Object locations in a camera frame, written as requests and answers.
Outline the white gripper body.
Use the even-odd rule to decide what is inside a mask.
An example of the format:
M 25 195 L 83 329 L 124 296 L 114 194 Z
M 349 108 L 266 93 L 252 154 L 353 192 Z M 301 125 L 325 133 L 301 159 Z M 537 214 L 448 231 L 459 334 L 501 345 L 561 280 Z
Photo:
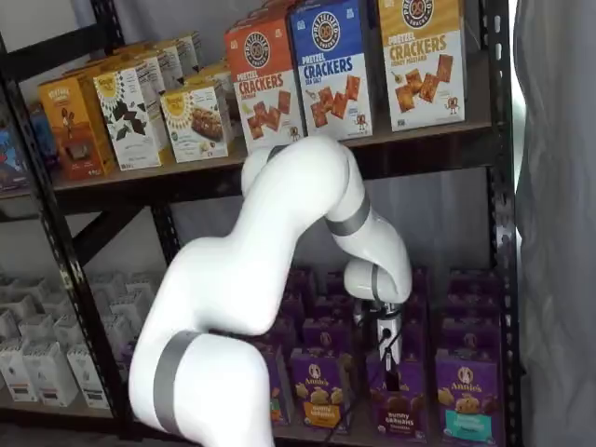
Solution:
M 402 348 L 402 316 L 393 314 L 379 318 L 376 322 L 378 335 L 378 352 L 380 356 L 388 357 L 393 362 L 400 362 Z

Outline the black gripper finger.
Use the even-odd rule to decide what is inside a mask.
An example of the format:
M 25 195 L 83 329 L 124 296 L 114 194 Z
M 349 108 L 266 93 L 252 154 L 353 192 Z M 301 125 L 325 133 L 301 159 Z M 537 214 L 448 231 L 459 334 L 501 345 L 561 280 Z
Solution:
M 384 384 L 388 392 L 400 391 L 400 373 L 398 363 L 393 359 L 390 351 L 383 356 Z

